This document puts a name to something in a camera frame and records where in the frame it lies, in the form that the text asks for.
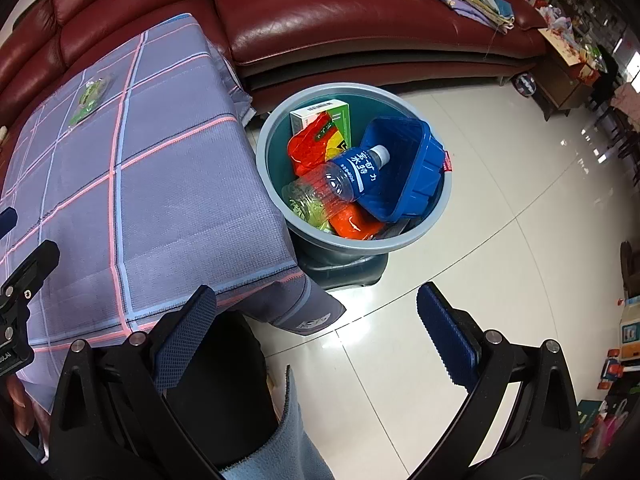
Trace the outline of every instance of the black base of trash can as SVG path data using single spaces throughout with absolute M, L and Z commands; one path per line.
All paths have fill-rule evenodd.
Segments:
M 388 254 L 354 256 L 323 249 L 290 232 L 298 265 L 324 290 L 349 285 L 373 285 L 382 277 Z

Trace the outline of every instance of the bottle cap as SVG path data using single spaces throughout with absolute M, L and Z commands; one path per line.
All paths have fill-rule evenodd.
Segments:
M 382 168 L 382 166 L 388 163 L 391 159 L 388 149 L 386 149 L 382 144 L 374 146 L 371 151 L 376 153 L 376 155 L 380 157 L 380 168 Z

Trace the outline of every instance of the blue plastic container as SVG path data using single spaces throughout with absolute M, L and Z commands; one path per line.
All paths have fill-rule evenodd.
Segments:
M 422 216 L 442 177 L 445 153 L 429 125 L 409 117 L 373 119 L 361 148 L 382 144 L 390 160 L 380 169 L 380 182 L 358 203 L 381 222 Z

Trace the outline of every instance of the blue padded grip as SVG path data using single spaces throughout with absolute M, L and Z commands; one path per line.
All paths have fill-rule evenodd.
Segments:
M 7 236 L 9 231 L 18 223 L 18 213 L 13 207 L 8 207 L 0 213 L 0 238 Z
M 454 384 L 471 392 L 478 382 L 478 356 L 466 340 L 446 305 L 425 283 L 418 290 L 418 316 Z
M 207 287 L 156 354 L 154 385 L 158 392 L 178 385 L 218 312 L 216 293 Z

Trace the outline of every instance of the screw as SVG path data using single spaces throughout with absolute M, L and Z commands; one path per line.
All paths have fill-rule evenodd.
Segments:
M 502 342 L 502 335 L 497 330 L 487 330 L 484 338 L 493 345 L 497 345 Z
M 129 336 L 129 344 L 133 346 L 140 346 L 146 341 L 146 334 L 144 332 L 134 332 Z
M 553 339 L 548 339 L 545 343 L 546 349 L 549 350 L 552 354 L 557 354 L 560 351 L 560 345 L 558 341 L 554 341 Z
M 84 348 L 85 342 L 84 339 L 76 339 L 71 343 L 71 351 L 74 353 L 81 352 Z

